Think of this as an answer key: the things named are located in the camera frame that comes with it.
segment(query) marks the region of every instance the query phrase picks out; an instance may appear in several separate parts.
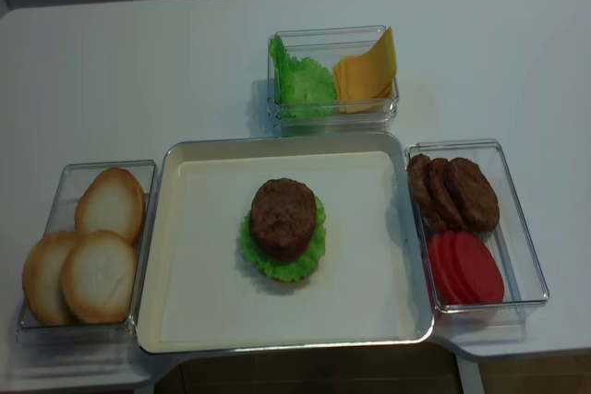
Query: white table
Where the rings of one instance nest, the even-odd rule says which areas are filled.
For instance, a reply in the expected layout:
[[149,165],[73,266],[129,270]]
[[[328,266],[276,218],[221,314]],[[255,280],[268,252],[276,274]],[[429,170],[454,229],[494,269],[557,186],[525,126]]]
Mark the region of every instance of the white table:
[[[495,137],[550,288],[524,328],[433,340],[472,359],[591,348],[589,0],[163,0],[0,21],[0,390],[137,385],[179,362],[134,347],[21,349],[20,271],[64,165],[258,137],[277,30],[392,25],[404,144]],[[184,354],[178,359],[187,359]]]

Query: floor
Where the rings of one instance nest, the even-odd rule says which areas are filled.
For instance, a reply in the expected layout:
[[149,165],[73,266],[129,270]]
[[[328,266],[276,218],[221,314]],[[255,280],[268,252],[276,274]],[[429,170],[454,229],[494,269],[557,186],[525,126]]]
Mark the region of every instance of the floor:
[[[486,394],[591,394],[591,353],[481,364]],[[187,362],[156,393],[460,394],[453,354],[437,345],[274,352]]]

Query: metal tray rim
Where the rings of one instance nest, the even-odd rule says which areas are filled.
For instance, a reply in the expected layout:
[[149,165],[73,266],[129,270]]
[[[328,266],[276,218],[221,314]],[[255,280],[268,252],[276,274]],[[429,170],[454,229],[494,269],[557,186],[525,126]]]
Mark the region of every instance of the metal tray rim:
[[[405,161],[406,152],[405,152],[404,146],[403,146],[402,142],[400,141],[400,139],[398,137],[396,137],[394,134],[392,134],[391,132],[389,132],[389,131],[357,131],[357,132],[355,132],[355,135],[359,136],[359,137],[362,137],[363,135],[382,135],[384,137],[389,137],[389,138],[393,139],[395,141],[395,143],[397,143],[401,147],[403,161]],[[314,135],[314,136],[295,136],[295,137],[289,137],[289,139],[291,139],[291,140],[311,139],[311,138],[322,139],[322,138],[346,137],[346,136],[351,136],[351,133],[319,134],[319,135]],[[166,169],[166,163],[167,163],[169,157],[171,156],[171,154],[177,148],[179,148],[183,145],[187,145],[187,144],[206,144],[206,143],[214,143],[214,142],[242,143],[242,142],[262,142],[262,141],[271,141],[271,140],[277,140],[277,137],[230,138],[230,139],[223,138],[223,139],[210,139],[210,140],[183,140],[180,142],[176,142],[164,154],[162,168],[160,169],[159,174],[158,174],[159,177],[158,177],[158,183],[156,185],[156,195],[153,199],[155,207],[153,210],[152,220],[151,220],[151,233],[153,232],[154,223],[155,223],[156,217],[158,215],[158,204],[160,201],[160,192],[162,189],[163,175],[164,175],[164,171]],[[406,190],[407,193],[409,193],[406,180],[404,180],[404,189]],[[424,279],[425,284],[428,287],[427,276],[425,276],[424,273],[422,274],[422,278]],[[142,296],[143,296],[143,289],[142,289],[142,292],[140,293],[140,296],[139,296],[139,302],[138,302],[139,309],[141,307]],[[138,315],[138,321],[136,322],[136,325],[135,325],[136,329],[138,327],[138,322],[139,322],[139,315]],[[354,347],[354,346],[404,345],[404,344],[420,343],[420,342],[427,340],[431,336],[431,334],[433,333],[434,328],[435,328],[435,312],[433,309],[431,309],[430,310],[430,320],[428,322],[428,327],[426,328],[425,332],[420,337],[415,338],[415,339],[411,339],[411,340],[365,340],[365,341],[361,340],[361,341],[300,343],[300,344],[273,345],[273,346],[235,347],[235,348],[224,348],[224,349],[217,349],[217,350],[201,350],[201,351],[191,351],[191,350],[184,351],[183,350],[183,351],[177,351],[177,352],[172,352],[172,353],[175,353],[175,354],[190,353],[191,355],[193,355],[195,357],[208,357],[208,356],[221,356],[221,355],[228,355],[228,354],[236,354],[236,353],[241,353],[241,352],[270,352],[270,351],[290,351],[290,350],[305,350],[305,349],[317,349],[317,348],[318,349],[319,348],[338,348],[338,347]],[[140,349],[143,350],[145,353],[148,353],[151,355],[161,354],[161,352],[152,352],[152,351],[146,349],[141,344],[141,342],[139,340],[138,333],[136,333],[136,341],[137,341]]]

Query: plastic food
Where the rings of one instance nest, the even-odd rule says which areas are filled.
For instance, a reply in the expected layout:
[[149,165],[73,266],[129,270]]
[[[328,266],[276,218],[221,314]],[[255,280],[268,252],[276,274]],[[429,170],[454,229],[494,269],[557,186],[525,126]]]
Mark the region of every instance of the plastic food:
[[434,234],[428,258],[447,304],[496,304],[505,293],[502,276],[485,245],[468,232]]
[[60,283],[84,323],[122,322],[129,310],[138,253],[119,234],[95,231],[67,256]]
[[298,258],[316,229],[316,197],[296,180],[271,179],[259,188],[250,206],[250,235],[267,256]]
[[473,161],[460,157],[452,161],[431,160],[418,154],[410,160],[406,171],[411,196],[432,232],[440,233],[446,228],[486,232],[499,224],[497,196]]
[[458,233],[453,242],[453,264],[458,277],[477,303],[502,302],[505,288],[494,258],[471,233]]
[[316,197],[316,228],[312,233],[308,248],[300,257],[290,261],[279,261],[269,257],[257,244],[257,241],[250,234],[249,229],[250,211],[242,222],[240,233],[240,249],[245,259],[253,263],[266,276],[278,281],[300,281],[309,276],[318,261],[326,252],[326,212],[320,199]]
[[[331,72],[318,61],[305,57],[301,60],[291,57],[280,37],[271,39],[269,52],[279,79],[278,102],[288,105],[305,105],[336,101],[336,89]],[[289,117],[313,117],[332,113],[327,109],[287,110]]]
[[[334,67],[339,100],[358,101],[388,97],[398,69],[392,27],[361,55],[347,55]],[[372,105],[347,107],[347,112],[364,111]]]
[[442,240],[444,235],[445,234],[435,234],[431,237],[428,242],[428,259],[433,269],[435,284],[440,290],[440,294],[443,296],[445,301],[448,304],[462,304],[463,300],[453,288],[453,284],[450,280],[450,270],[446,269],[443,265],[442,250],[444,244]]
[[144,191],[128,170],[109,168],[100,173],[76,206],[76,232],[112,231],[134,245],[146,217]]
[[59,276],[68,254],[78,247],[80,240],[76,233],[50,233],[29,252],[22,270],[22,289],[30,311],[45,325],[66,325],[73,319]]

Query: clear plastic box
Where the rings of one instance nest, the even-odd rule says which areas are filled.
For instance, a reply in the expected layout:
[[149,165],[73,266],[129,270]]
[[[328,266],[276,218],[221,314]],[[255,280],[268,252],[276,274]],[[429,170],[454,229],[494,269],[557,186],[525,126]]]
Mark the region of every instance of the clear plastic box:
[[[332,68],[344,55],[363,54],[369,50],[386,31],[383,26],[339,28],[332,30],[279,31],[287,53],[299,59],[311,57],[332,73]],[[399,91],[396,78],[392,83],[392,96],[385,99],[364,99],[348,101],[347,106],[371,105],[371,108],[357,113],[347,113],[343,103],[319,102],[302,105],[277,102],[279,83],[275,79],[273,59],[268,63],[268,105],[271,124],[275,128],[296,131],[297,134],[347,131],[355,129],[383,129],[396,115]],[[297,116],[294,112],[322,112],[322,116]]]
[[431,159],[464,157],[477,163],[492,185],[501,211],[501,220],[495,230],[477,235],[487,246],[501,272],[505,286],[503,302],[451,305],[445,304],[437,291],[428,260],[428,239],[431,233],[420,217],[418,206],[414,204],[425,272],[433,304],[440,313],[438,321],[444,321],[449,315],[454,322],[486,322],[489,325],[523,323],[533,310],[548,301],[549,290],[501,145],[496,140],[467,140],[419,143],[407,149],[408,160],[417,154],[425,154]]
[[68,165],[55,193],[54,203],[45,227],[44,235],[56,231],[74,231],[74,213],[78,201],[92,181],[108,168],[123,168],[138,179],[146,196],[146,220],[138,239],[138,266],[129,304],[127,318],[116,324],[46,326],[40,324],[23,303],[18,317],[17,341],[19,343],[108,343],[129,340],[135,334],[139,310],[139,298],[150,247],[151,224],[156,194],[156,164],[153,161],[121,161],[110,163],[84,163]]

